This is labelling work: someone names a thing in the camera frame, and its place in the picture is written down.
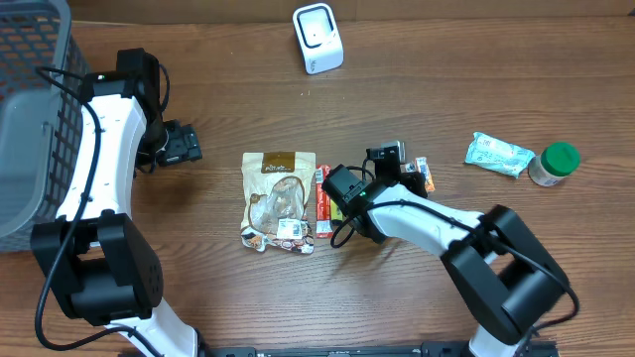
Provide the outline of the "orange tissue pack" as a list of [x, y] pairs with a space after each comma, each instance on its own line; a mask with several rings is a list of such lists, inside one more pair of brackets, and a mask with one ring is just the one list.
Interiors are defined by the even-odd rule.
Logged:
[[423, 176], [426, 192], [433, 192], [436, 190], [426, 157], [416, 157], [413, 161], [407, 162], [404, 165], [404, 168], [407, 173], [417, 172]]

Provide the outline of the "yellow highlighter marker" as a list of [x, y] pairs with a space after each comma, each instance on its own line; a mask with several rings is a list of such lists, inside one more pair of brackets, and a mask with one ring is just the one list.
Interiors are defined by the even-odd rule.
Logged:
[[337, 206], [337, 204], [331, 200], [330, 201], [330, 221], [333, 225], [340, 225], [343, 222], [343, 213]]

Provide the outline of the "red snack stick packet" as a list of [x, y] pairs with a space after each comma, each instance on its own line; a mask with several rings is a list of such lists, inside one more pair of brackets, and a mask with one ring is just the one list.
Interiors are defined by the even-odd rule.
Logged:
[[331, 203], [329, 196], [322, 188], [326, 176], [330, 173], [330, 165], [319, 165], [316, 170], [316, 237], [329, 239], [332, 237]]

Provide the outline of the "brown snack pouch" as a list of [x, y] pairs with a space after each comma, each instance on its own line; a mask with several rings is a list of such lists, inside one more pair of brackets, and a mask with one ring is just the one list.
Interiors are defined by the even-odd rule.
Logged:
[[307, 255], [314, 251], [307, 207], [316, 163], [317, 156], [310, 152], [243, 155], [244, 246], [258, 252], [269, 246]]

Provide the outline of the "teal tissue pack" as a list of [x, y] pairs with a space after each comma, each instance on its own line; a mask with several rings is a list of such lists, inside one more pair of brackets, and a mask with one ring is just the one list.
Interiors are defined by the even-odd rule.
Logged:
[[535, 153], [529, 149], [474, 132], [464, 162], [517, 179], [534, 158]]

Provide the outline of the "instant noodle cup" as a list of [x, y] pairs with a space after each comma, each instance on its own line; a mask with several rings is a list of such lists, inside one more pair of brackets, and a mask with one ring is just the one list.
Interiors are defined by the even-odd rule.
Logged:
[[530, 179], [540, 186], [553, 186], [575, 172], [581, 158], [575, 146], [556, 142], [534, 157], [528, 166]]

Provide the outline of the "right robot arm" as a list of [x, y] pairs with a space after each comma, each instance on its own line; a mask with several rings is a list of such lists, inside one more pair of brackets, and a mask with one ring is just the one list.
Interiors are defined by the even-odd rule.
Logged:
[[369, 148], [363, 165], [337, 166], [321, 187], [353, 232], [377, 244], [398, 238], [442, 261], [478, 323], [462, 355], [523, 354], [540, 330], [559, 324], [541, 318], [562, 296], [579, 302], [566, 273], [514, 210], [431, 201], [424, 176], [405, 164], [399, 142]]

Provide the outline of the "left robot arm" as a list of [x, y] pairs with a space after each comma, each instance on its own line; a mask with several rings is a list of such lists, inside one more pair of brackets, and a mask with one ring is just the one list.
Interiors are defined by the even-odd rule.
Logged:
[[160, 259], [131, 213], [136, 173], [201, 159], [194, 128], [164, 121], [168, 72], [142, 48], [119, 51], [115, 70], [79, 80], [70, 96], [83, 129], [69, 189], [55, 221], [31, 234], [46, 277], [36, 336], [54, 351], [118, 333], [144, 356], [206, 356], [201, 333], [165, 300]]

